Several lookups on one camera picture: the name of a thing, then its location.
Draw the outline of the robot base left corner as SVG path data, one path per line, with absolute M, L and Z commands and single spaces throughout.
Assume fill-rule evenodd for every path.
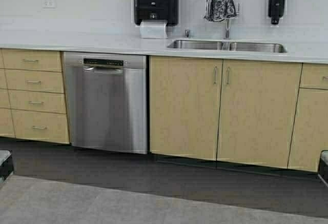
M 14 173 L 13 157 L 11 151 L 1 150 L 1 183 Z

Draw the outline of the robot base right corner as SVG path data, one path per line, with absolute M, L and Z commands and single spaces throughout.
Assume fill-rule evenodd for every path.
M 318 177 L 327 186 L 327 150 L 324 150 L 320 154 L 319 166 L 318 166 Z

